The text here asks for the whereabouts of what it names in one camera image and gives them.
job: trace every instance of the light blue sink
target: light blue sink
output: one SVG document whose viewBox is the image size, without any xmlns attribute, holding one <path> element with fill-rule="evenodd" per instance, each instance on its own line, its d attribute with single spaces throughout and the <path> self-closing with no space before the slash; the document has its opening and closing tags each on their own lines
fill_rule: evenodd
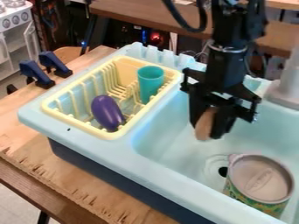
<svg viewBox="0 0 299 224">
<path fill-rule="evenodd" d="M 221 193 L 225 178 L 219 168 L 227 166 L 227 155 L 256 152 L 281 160 L 299 179 L 299 112 L 263 101 L 258 121 L 238 120 L 232 132 L 220 140 L 199 142 L 189 124 L 188 95 L 177 90 L 154 107 L 126 136 L 101 140 L 63 123 L 40 110 L 40 103 L 111 57 L 127 54 L 143 60 L 182 69 L 204 70 L 190 57 L 135 43 L 78 73 L 19 110 L 22 123 L 77 151 L 98 164 L 163 195 L 179 205 L 216 223 L 296 224 L 298 188 L 277 220 Z M 263 96 L 269 81 L 248 78 L 245 83 Z"/>
</svg>

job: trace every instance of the can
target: can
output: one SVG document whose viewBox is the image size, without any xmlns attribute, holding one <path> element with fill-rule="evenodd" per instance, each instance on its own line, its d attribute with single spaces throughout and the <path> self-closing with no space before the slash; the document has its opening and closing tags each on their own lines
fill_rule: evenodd
<svg viewBox="0 0 299 224">
<path fill-rule="evenodd" d="M 289 169 L 262 155 L 232 154 L 228 160 L 223 193 L 279 219 L 295 187 Z"/>
</svg>

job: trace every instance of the screw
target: screw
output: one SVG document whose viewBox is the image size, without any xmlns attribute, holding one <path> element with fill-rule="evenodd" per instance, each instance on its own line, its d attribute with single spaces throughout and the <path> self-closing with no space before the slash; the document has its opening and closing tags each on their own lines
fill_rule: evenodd
<svg viewBox="0 0 299 224">
<path fill-rule="evenodd" d="M 255 123 L 258 120 L 258 114 L 254 115 L 253 123 Z"/>
</svg>

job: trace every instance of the sink drain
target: sink drain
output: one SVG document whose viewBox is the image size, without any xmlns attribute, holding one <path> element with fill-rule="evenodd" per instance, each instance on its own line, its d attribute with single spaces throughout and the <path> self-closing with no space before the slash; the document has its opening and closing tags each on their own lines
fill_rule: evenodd
<svg viewBox="0 0 299 224">
<path fill-rule="evenodd" d="M 205 160 L 203 174 L 211 188 L 220 192 L 223 190 L 226 182 L 227 167 L 228 154 L 213 155 Z"/>
<path fill-rule="evenodd" d="M 218 169 L 219 175 L 224 178 L 226 178 L 226 176 L 227 176 L 227 171 L 228 171 L 228 168 L 226 166 L 222 166 Z"/>
</svg>

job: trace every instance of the teal cup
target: teal cup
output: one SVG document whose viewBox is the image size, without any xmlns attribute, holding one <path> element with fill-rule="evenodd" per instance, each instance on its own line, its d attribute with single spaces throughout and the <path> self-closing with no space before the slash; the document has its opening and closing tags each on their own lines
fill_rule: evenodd
<svg viewBox="0 0 299 224">
<path fill-rule="evenodd" d="M 152 95 L 163 85 L 164 70 L 159 66 L 143 66 L 138 69 L 140 99 L 143 104 L 150 101 Z"/>
</svg>

